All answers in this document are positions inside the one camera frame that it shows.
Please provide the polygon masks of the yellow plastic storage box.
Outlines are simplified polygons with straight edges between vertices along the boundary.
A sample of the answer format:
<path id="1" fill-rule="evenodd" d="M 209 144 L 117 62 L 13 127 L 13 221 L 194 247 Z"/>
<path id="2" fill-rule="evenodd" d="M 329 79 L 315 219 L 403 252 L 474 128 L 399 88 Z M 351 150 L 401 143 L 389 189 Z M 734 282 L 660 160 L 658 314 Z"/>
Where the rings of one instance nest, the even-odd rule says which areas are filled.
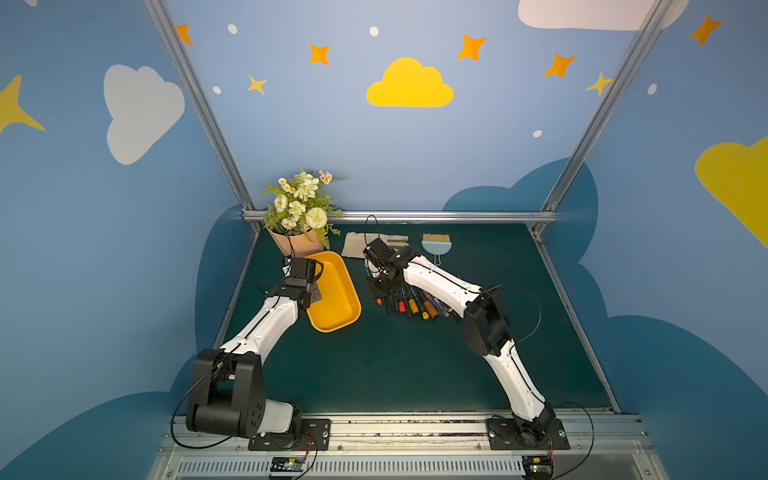
<path id="1" fill-rule="evenodd" d="M 333 251 L 315 253 L 309 259 L 318 262 L 316 285 L 320 294 L 307 310 L 312 326 L 331 333 L 356 322 L 362 306 L 344 259 Z"/>

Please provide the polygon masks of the orange brown handle screwdriver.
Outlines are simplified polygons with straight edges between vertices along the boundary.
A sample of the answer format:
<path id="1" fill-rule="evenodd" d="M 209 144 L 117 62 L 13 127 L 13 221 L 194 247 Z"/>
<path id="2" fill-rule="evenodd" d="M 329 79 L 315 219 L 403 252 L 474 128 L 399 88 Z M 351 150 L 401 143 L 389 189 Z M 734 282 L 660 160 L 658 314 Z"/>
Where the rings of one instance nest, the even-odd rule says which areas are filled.
<path id="1" fill-rule="evenodd" d="M 439 312 L 438 312 L 437 308 L 435 307 L 435 304 L 433 303 L 432 296 L 430 294 L 428 294 L 427 292 L 424 292 L 423 296 L 424 296 L 424 307 L 425 307 L 425 310 L 426 310 L 427 314 L 431 318 L 437 317 L 439 315 Z"/>

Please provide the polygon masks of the black ribbed handle screwdriver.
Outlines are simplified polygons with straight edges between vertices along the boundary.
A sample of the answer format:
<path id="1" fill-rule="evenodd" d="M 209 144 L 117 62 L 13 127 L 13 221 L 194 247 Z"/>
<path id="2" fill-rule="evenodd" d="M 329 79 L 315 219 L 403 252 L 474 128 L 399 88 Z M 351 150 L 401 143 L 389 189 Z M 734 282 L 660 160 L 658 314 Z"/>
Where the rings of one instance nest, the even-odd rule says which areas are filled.
<path id="1" fill-rule="evenodd" d="M 398 312 L 396 301 L 393 299 L 392 295 L 385 297 L 385 309 L 388 315 L 394 315 Z"/>

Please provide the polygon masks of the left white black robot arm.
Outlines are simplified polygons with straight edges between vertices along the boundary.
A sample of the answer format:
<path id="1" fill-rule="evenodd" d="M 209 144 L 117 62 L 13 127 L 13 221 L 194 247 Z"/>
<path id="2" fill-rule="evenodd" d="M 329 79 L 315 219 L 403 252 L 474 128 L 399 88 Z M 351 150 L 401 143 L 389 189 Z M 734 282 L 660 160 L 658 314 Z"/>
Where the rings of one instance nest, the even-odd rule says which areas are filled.
<path id="1" fill-rule="evenodd" d="M 263 364 L 311 300 L 308 285 L 277 287 L 239 334 L 198 354 L 186 394 L 188 430 L 247 439 L 274 436 L 289 444 L 302 438 L 298 407 L 267 398 Z"/>

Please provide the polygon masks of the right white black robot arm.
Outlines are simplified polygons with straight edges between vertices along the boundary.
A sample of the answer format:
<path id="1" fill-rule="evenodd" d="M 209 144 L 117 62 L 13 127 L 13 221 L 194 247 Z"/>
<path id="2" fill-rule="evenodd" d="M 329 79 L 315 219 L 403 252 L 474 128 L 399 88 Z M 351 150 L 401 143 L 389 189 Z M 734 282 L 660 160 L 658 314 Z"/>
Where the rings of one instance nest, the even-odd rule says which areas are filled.
<path id="1" fill-rule="evenodd" d="M 367 280 L 371 294 L 412 286 L 461 317 L 468 348 L 485 359 L 507 395 L 517 441 L 528 448 L 545 442 L 556 415 L 520 358 L 500 289 L 464 281 L 408 248 L 376 253 L 368 247 L 364 255 L 375 270 Z"/>

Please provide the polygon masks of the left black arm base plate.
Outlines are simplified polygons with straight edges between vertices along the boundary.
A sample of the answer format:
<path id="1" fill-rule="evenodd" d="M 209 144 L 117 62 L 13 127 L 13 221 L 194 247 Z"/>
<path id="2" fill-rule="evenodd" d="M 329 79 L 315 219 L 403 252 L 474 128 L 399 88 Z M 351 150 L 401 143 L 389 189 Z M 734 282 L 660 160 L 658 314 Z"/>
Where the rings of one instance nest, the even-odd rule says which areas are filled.
<path id="1" fill-rule="evenodd" d="M 283 433 L 263 433 L 251 438 L 249 451 L 306 450 L 327 451 L 332 421 L 329 418 L 303 418 Z"/>

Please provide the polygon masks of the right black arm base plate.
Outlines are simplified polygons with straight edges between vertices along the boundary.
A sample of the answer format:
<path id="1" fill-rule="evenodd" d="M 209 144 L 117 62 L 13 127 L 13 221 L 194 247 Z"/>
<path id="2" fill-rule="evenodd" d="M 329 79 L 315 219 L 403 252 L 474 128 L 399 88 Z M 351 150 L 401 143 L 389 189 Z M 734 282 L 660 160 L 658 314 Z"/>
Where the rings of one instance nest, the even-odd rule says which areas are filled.
<path id="1" fill-rule="evenodd" d="M 563 423 L 555 418 L 546 431 L 538 430 L 517 417 L 492 415 L 485 419 L 486 433 L 492 450 L 569 450 L 571 448 Z"/>

